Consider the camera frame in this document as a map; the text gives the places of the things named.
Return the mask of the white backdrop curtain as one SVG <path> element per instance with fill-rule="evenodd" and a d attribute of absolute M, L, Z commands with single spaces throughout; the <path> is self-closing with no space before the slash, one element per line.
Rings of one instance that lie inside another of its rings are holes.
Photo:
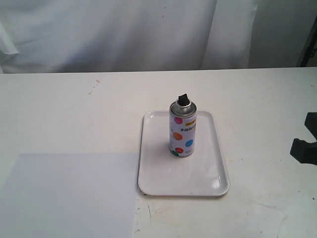
<path fill-rule="evenodd" d="M 294 67 L 314 0 L 3 0 L 1 73 Z"/>

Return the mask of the white spray paint can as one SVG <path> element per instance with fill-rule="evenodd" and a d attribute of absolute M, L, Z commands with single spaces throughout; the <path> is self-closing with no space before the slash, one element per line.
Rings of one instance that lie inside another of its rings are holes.
<path fill-rule="evenodd" d="M 169 107 L 169 149 L 178 157 L 194 152 L 197 106 L 183 94 Z"/>

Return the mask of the white plastic tray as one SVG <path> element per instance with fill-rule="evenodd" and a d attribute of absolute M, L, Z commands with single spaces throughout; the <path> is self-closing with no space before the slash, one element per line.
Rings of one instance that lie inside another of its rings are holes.
<path fill-rule="evenodd" d="M 138 186 L 151 196 L 220 197 L 230 188 L 217 129 L 210 113 L 198 112 L 195 149 L 178 157 L 169 149 L 169 112 L 145 114 Z"/>

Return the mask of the black metal stand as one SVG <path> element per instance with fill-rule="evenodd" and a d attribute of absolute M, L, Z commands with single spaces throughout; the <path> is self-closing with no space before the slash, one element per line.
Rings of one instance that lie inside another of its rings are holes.
<path fill-rule="evenodd" d="M 311 33 L 309 34 L 308 41 L 304 46 L 304 51 L 300 57 L 299 67 L 306 67 L 309 60 L 313 58 L 317 52 L 315 44 L 317 43 L 317 25 L 312 27 Z"/>

